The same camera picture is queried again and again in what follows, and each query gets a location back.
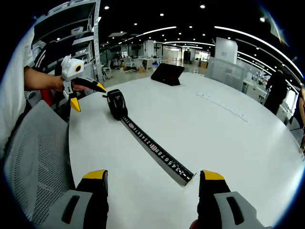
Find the tape measure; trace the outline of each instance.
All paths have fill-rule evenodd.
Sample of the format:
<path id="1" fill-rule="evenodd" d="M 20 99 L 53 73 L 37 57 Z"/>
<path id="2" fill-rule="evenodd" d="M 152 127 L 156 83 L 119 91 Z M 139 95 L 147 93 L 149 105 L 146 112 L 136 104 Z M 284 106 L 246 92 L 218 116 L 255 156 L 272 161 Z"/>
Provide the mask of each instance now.
<path id="1" fill-rule="evenodd" d="M 125 99 L 120 90 L 108 92 L 107 101 L 113 117 L 116 120 L 121 120 L 144 149 L 177 183 L 185 186 L 193 178 L 194 174 L 190 170 L 158 145 L 128 117 Z"/>

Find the measuring tape blade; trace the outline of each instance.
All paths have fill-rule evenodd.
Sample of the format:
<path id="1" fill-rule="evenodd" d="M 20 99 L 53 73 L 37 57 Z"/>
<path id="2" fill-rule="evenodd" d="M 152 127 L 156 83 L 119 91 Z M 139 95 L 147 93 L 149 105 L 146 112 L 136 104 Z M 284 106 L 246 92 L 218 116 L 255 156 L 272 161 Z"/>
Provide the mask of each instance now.
<path id="1" fill-rule="evenodd" d="M 185 186 L 194 174 L 159 146 L 129 117 L 121 118 L 121 122 L 136 137 L 143 148 L 155 159 L 155 161 L 169 174 L 178 184 Z"/>

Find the person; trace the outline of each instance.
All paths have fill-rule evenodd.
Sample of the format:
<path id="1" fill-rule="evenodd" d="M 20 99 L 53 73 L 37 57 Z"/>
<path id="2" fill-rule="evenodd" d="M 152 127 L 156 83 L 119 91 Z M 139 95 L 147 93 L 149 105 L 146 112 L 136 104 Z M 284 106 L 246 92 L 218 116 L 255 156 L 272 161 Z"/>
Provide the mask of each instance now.
<path id="1" fill-rule="evenodd" d="M 270 87 L 272 88 L 264 106 L 276 115 L 278 108 L 287 95 L 287 83 L 282 70 L 278 69 L 276 73 L 270 77 L 266 85 L 266 90 Z"/>
<path id="2" fill-rule="evenodd" d="M 293 118 L 295 118 L 297 120 L 297 122 L 299 123 L 300 128 L 304 128 L 304 126 L 305 126 L 304 97 L 305 97 L 305 88 L 302 87 L 301 92 L 299 93 L 299 96 L 297 98 L 294 115 L 289 120 L 289 123 L 292 123 Z"/>
<path id="3" fill-rule="evenodd" d="M 34 61 L 31 51 L 33 38 L 32 27 L 16 47 L 0 85 L 0 159 L 3 158 L 8 139 L 26 107 L 24 90 L 63 90 L 61 76 L 48 75 L 29 67 Z M 77 91 L 87 89 L 81 85 L 73 85 L 73 88 Z"/>

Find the floor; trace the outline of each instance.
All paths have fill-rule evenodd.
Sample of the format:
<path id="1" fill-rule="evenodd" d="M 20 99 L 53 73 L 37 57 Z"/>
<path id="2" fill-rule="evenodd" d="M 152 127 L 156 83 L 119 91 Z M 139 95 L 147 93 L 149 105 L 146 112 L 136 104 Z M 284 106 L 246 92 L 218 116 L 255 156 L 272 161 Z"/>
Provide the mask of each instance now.
<path id="1" fill-rule="evenodd" d="M 198 74 L 205 74 L 206 69 L 203 67 L 199 67 L 198 63 L 188 64 L 188 63 L 181 63 L 177 61 L 169 62 L 169 64 L 174 64 L 177 66 L 183 66 L 184 72 L 190 72 L 190 73 L 198 73 Z M 119 70 L 112 69 L 110 73 L 107 74 L 107 77 L 109 77 L 108 80 L 104 82 L 104 86 L 111 87 L 117 84 L 125 83 L 131 80 L 137 80 L 142 79 L 146 77 L 151 77 L 153 72 L 156 70 L 157 67 L 153 67 L 148 69 L 146 72 L 127 72 L 124 71 L 123 68 Z"/>

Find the white round table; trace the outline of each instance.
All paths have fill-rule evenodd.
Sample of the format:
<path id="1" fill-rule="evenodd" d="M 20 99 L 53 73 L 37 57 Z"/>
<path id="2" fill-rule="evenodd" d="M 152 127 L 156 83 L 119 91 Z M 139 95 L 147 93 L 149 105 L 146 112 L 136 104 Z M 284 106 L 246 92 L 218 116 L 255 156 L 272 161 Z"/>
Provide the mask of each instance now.
<path id="1" fill-rule="evenodd" d="M 120 89 L 129 117 L 196 173 L 187 186 L 178 185 L 112 117 L 101 93 L 82 98 L 81 113 L 71 110 L 75 185 L 90 171 L 108 170 L 109 229 L 187 229 L 198 217 L 199 172 L 210 170 L 256 208 L 264 226 L 274 226 L 304 170 L 293 136 L 247 95 L 193 73 L 179 79 L 181 85 L 174 87 L 145 78 L 107 91 Z M 202 93 L 211 99 L 198 96 Z"/>

